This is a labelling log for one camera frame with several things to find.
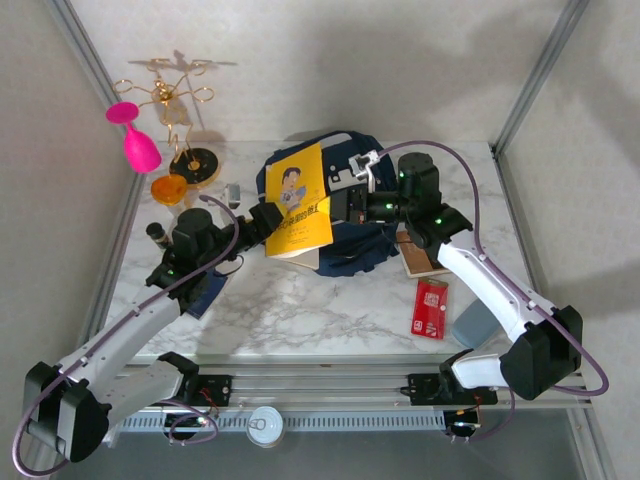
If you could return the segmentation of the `yellow cartoon cover book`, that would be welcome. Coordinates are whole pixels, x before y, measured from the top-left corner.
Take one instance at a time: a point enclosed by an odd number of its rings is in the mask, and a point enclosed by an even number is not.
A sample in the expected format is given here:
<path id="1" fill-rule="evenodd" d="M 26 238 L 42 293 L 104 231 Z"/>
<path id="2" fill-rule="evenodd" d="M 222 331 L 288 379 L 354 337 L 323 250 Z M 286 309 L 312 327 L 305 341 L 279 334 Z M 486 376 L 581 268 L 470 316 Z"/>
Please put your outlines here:
<path id="1" fill-rule="evenodd" d="M 322 149 L 318 143 L 265 167 L 264 200 L 277 205 L 283 220 L 266 240 L 266 256 L 317 270 L 320 249 L 333 243 L 332 224 L 324 224 L 319 201 L 328 197 Z"/>

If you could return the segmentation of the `navy blue backpack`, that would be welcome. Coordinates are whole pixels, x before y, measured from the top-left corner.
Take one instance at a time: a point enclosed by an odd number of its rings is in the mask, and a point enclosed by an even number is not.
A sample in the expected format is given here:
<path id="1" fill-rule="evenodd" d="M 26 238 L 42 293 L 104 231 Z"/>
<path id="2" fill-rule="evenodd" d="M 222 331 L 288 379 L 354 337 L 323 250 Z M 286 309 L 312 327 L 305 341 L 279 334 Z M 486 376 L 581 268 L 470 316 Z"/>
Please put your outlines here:
<path id="1" fill-rule="evenodd" d="M 357 185 L 349 159 L 371 150 L 381 150 L 381 144 L 371 135 L 356 131 L 334 131 L 300 144 L 275 151 L 256 176 L 259 200 L 265 200 L 266 170 L 282 163 L 287 157 L 315 143 L 322 150 L 325 191 L 332 199 L 337 193 Z M 334 242 L 319 249 L 316 273 L 325 277 L 351 277 L 358 272 L 370 272 L 376 265 L 398 254 L 395 246 L 398 225 L 368 223 L 355 225 L 332 219 Z"/>

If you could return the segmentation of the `navy blue Chinese poetry book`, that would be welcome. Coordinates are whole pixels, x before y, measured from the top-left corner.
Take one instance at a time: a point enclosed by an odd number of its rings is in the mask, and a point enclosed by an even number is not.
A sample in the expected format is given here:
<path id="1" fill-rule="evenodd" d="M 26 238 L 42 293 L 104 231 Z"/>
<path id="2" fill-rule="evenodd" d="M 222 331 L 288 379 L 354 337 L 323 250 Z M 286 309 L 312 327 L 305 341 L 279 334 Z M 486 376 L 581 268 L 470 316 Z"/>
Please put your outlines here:
<path id="1" fill-rule="evenodd" d="M 222 275 L 217 271 L 208 272 L 206 279 L 207 286 L 204 292 L 187 310 L 187 313 L 197 320 L 199 320 L 211 307 L 213 302 L 223 291 L 228 280 L 226 275 Z"/>

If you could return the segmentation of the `red card pack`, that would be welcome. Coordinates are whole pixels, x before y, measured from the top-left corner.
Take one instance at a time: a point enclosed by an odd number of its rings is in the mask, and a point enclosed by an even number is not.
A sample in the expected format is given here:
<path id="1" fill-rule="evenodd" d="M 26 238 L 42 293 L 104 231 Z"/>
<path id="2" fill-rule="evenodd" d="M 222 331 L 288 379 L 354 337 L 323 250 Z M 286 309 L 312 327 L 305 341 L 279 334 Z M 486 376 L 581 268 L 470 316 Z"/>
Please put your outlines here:
<path id="1" fill-rule="evenodd" d="M 446 331 L 448 284 L 439 280 L 419 279 L 411 321 L 411 333 L 443 340 Z"/>

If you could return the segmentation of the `blue-grey case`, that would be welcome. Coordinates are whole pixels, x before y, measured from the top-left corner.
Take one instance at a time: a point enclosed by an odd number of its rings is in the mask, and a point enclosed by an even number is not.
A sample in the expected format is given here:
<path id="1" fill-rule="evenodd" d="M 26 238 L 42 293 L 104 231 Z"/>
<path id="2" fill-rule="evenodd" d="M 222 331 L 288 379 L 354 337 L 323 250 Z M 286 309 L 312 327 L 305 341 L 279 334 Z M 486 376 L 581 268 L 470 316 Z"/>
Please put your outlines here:
<path id="1" fill-rule="evenodd" d="M 455 320 L 452 335 L 464 347 L 477 349 L 500 328 L 498 319 L 490 309 L 481 300 L 476 300 Z"/>

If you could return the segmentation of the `small black-capped spice bottle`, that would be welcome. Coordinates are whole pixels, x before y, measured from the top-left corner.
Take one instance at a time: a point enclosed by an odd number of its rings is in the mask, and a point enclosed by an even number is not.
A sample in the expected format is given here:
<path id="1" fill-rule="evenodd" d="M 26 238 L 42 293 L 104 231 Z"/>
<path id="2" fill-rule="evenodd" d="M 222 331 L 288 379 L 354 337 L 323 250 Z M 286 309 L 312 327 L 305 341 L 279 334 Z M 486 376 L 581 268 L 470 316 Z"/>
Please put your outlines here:
<path id="1" fill-rule="evenodd" d="M 149 223 L 146 227 L 146 234 L 161 250 L 166 250 L 171 245 L 164 227 L 158 222 Z"/>

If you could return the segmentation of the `orange goblet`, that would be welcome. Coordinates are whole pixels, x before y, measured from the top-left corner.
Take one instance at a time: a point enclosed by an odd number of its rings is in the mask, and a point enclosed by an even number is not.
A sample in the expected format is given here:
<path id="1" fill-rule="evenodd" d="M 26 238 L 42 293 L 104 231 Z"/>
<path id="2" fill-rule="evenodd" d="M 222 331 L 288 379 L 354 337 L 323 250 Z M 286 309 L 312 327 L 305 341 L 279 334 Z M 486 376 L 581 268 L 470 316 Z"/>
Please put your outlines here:
<path id="1" fill-rule="evenodd" d="M 180 204 L 186 197 L 188 183 L 186 179 L 177 174 L 169 174 L 154 180 L 151 184 L 152 198 L 165 206 Z"/>

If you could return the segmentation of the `pink plastic wine glass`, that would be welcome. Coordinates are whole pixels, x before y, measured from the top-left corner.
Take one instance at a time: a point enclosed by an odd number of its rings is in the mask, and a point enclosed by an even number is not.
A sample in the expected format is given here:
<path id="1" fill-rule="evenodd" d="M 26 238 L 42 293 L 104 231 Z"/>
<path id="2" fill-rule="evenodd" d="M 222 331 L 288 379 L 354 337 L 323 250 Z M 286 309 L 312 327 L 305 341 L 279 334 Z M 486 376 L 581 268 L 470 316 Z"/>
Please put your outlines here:
<path id="1" fill-rule="evenodd" d="M 136 173 L 150 173 L 161 165 L 162 156 L 154 141 L 136 129 L 133 122 L 139 116 L 139 107 L 132 102 L 118 102 L 105 114 L 114 125 L 123 125 L 126 133 L 123 141 L 124 155 Z"/>

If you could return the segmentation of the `black control box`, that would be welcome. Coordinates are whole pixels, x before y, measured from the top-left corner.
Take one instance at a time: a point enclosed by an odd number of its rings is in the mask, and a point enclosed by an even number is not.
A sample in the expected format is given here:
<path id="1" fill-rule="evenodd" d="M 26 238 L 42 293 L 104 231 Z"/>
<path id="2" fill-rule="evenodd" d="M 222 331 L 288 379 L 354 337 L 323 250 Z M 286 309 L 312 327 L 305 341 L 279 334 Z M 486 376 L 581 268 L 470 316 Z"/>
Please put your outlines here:
<path id="1" fill-rule="evenodd" d="M 471 437 L 481 427 L 476 408 L 444 411 L 445 433 L 449 436 Z"/>
<path id="2" fill-rule="evenodd" d="M 194 433 L 207 428 L 206 420 L 194 413 L 167 413 L 165 415 L 163 432 L 168 434 L 171 429 L 174 433 Z"/>

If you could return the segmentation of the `silver tin can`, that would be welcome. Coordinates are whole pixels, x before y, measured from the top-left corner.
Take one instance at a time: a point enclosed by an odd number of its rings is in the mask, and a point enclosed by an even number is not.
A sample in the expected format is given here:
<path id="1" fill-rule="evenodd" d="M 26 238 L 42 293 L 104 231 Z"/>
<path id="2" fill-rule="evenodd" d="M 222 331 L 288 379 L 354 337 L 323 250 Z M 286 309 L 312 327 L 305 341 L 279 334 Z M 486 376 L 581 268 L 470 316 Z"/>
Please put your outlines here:
<path id="1" fill-rule="evenodd" d="M 285 433 L 283 417 L 275 408 L 261 406 L 249 417 L 246 433 L 249 440 L 261 448 L 275 447 Z"/>

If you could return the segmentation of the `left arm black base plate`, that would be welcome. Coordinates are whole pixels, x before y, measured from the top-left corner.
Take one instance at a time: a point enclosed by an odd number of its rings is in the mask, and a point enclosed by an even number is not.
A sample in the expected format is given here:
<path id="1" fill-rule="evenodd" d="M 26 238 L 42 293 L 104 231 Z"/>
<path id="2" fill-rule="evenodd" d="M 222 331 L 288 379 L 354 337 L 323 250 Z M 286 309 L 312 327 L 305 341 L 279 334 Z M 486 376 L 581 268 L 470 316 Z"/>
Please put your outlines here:
<path id="1" fill-rule="evenodd" d="M 231 375 L 194 375 L 182 382 L 176 398 L 191 406 L 227 407 L 232 381 Z"/>

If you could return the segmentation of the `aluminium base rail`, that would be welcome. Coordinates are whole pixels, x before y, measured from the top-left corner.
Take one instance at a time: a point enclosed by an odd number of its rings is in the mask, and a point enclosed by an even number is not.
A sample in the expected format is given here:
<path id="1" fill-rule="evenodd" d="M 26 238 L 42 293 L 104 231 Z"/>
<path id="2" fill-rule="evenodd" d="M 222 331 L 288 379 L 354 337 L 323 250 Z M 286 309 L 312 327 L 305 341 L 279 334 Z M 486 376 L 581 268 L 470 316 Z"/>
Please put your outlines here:
<path id="1" fill-rule="evenodd" d="M 190 355 L 203 374 L 233 377 L 231 409 L 402 410 L 411 373 L 435 373 L 445 354 L 355 356 Z"/>

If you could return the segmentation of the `aluminium frame post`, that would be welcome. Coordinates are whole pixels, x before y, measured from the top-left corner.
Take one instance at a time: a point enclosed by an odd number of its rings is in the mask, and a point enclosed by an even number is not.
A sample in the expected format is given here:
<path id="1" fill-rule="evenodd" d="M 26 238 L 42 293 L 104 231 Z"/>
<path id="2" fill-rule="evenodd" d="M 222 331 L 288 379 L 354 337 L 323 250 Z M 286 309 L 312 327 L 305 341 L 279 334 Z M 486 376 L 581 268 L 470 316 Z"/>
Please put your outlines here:
<path id="1" fill-rule="evenodd" d="M 86 32 L 71 0 L 43 0 L 58 29 L 79 61 L 105 109 L 120 101 L 96 48 Z"/>
<path id="2" fill-rule="evenodd" d="M 500 133 L 491 145 L 496 161 L 504 156 L 517 135 L 589 4 L 590 0 L 567 0 Z"/>

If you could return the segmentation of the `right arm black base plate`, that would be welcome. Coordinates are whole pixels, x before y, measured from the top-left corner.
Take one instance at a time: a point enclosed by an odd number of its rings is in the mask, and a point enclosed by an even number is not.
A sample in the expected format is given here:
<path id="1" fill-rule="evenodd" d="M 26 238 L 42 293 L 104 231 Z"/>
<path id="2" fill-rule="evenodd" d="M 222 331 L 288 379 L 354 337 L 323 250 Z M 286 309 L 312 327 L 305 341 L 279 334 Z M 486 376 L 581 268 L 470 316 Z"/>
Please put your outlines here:
<path id="1" fill-rule="evenodd" d="M 487 387 L 463 388 L 451 375 L 445 373 L 410 374 L 408 385 L 401 392 L 408 396 L 412 406 L 466 406 L 496 405 L 495 391 Z"/>

